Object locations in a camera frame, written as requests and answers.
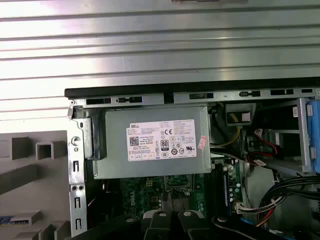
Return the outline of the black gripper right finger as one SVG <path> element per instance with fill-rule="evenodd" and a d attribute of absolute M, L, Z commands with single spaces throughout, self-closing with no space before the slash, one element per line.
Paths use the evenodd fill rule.
<path fill-rule="evenodd" d="M 185 198 L 174 199 L 177 220 L 188 240 L 282 240 L 283 237 L 230 215 L 223 196 L 204 201 L 204 211 L 192 210 Z"/>

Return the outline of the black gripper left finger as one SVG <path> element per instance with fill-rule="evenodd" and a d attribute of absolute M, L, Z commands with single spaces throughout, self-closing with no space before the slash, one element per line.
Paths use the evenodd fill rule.
<path fill-rule="evenodd" d="M 123 214 L 105 221 L 73 240 L 170 240 L 172 238 L 172 216 L 174 200 L 171 192 L 162 194 L 162 209 L 149 210 L 138 218 Z"/>

